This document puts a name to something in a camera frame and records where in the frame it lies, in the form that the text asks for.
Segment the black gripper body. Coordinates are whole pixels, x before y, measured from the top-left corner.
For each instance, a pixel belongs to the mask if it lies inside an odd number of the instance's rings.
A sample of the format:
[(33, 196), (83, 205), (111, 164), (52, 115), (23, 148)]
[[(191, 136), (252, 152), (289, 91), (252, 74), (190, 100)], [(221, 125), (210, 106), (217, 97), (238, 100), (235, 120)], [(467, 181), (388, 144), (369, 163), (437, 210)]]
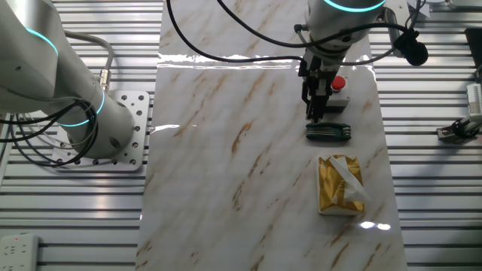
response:
[(331, 95), (331, 84), (338, 73), (339, 65), (320, 59), (311, 50), (305, 51), (303, 59), (305, 66), (300, 70), (308, 94)]

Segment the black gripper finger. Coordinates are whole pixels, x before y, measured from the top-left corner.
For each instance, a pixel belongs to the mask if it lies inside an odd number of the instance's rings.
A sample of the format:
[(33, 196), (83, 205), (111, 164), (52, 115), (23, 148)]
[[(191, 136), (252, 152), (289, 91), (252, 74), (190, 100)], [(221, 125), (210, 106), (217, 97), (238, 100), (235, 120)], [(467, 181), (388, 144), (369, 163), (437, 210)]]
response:
[(302, 100), (305, 102), (307, 109), (307, 114), (315, 113), (316, 106), (316, 81), (305, 80), (302, 84)]
[(310, 120), (312, 123), (318, 123), (324, 116), (328, 100), (329, 92), (327, 90), (316, 90), (315, 113), (307, 114), (307, 120)]

